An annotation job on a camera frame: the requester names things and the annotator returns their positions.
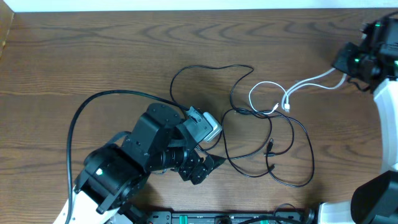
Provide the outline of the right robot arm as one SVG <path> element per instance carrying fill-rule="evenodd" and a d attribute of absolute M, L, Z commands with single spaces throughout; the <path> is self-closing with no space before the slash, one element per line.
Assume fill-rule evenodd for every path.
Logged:
<path fill-rule="evenodd" d="M 397 223 L 397 12 L 364 25 L 359 44 L 346 43 L 332 67 L 365 83 L 380 122 L 379 174 L 343 202 L 319 205 L 317 223 Z"/>

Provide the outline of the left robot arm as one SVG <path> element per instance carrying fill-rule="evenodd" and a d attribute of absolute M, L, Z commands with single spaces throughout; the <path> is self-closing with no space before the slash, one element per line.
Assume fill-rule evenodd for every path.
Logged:
<path fill-rule="evenodd" d="M 117 133 L 90 153 L 74 181 L 56 223 L 106 223 L 116 214 L 137 218 L 129 212 L 131 197 L 158 170 L 173 169 L 182 180 L 197 185 L 224 163 L 220 156 L 202 158 L 195 148 L 221 132 L 208 112 L 190 108 L 182 119 L 171 107 L 153 103 L 134 129 Z"/>

